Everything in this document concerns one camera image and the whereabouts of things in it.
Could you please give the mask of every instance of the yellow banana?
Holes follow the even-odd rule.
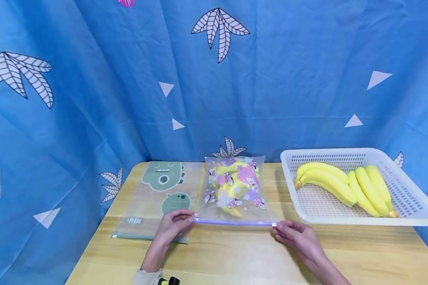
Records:
[[[368,174],[369,179],[376,188],[379,197],[382,199],[382,201],[385,202],[386,206],[388,207],[388,210],[394,211],[390,192],[388,191],[388,187],[386,186],[385,181],[379,172],[379,169],[377,169],[375,165],[369,165],[366,168],[366,173]]]
[[[319,168],[319,169],[322,169],[324,171],[327,171],[328,173],[330,173],[334,177],[338,177],[344,183],[349,184],[349,178],[347,177],[347,175],[342,170],[340,170],[336,166],[329,165],[329,164],[323,163],[323,162],[307,162],[307,163],[301,165],[297,169],[297,179],[299,180],[309,169],[312,169],[312,168]]]
[[[320,168],[308,169],[305,171],[303,176],[299,180],[295,180],[294,183],[298,186],[297,188],[306,183],[318,185],[329,191],[335,197],[342,197],[342,200],[340,199],[340,201],[346,205],[351,206],[357,202],[355,193],[350,191],[350,188],[346,183],[344,183],[338,177]]]
[[[376,208],[371,204],[371,202],[366,197],[365,193],[361,189],[360,185],[358,184],[358,180],[356,179],[355,172],[350,171],[349,174],[347,174],[349,177],[349,186],[352,192],[354,192],[358,199],[358,205],[362,207],[368,214],[370,214],[373,217],[382,217],[379,212],[377,212]]]
[[[377,212],[383,216],[388,216],[390,211],[388,210],[385,202],[380,198],[379,193],[377,193],[373,183],[366,173],[366,170],[363,167],[357,167],[355,169],[355,176],[358,179],[361,189],[363,189],[365,195],[368,197],[371,204],[373,204],[373,206],[376,208]]]

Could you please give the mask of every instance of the sleeve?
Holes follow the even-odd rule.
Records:
[[[136,271],[133,278],[133,285],[158,285],[158,281],[162,278],[162,269],[157,272],[146,272],[144,270]]]

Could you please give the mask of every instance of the plastic basket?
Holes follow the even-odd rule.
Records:
[[[373,148],[284,150],[282,168],[295,210],[312,224],[428,226],[428,197],[385,153]],[[344,172],[376,165],[384,178],[400,218],[374,218],[358,205],[349,208],[322,187],[306,184],[296,190],[293,180],[306,162],[325,162]]]

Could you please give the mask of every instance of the printed plastic bag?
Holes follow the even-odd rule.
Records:
[[[204,163],[151,161],[118,223],[113,238],[153,239],[162,216],[177,209],[193,210]],[[178,243],[188,243],[186,234]]]
[[[264,196],[264,160],[264,156],[205,158],[206,175],[195,222],[237,226],[277,222]]]

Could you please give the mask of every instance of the wooden table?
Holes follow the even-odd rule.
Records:
[[[130,284],[149,241],[111,238],[141,180],[136,165],[101,222],[67,284]],[[280,163],[263,167],[266,199],[282,219],[297,219]],[[329,258],[354,285],[428,285],[428,248],[413,228],[314,226]],[[177,244],[164,277],[182,285],[319,284],[269,229],[196,225]]]

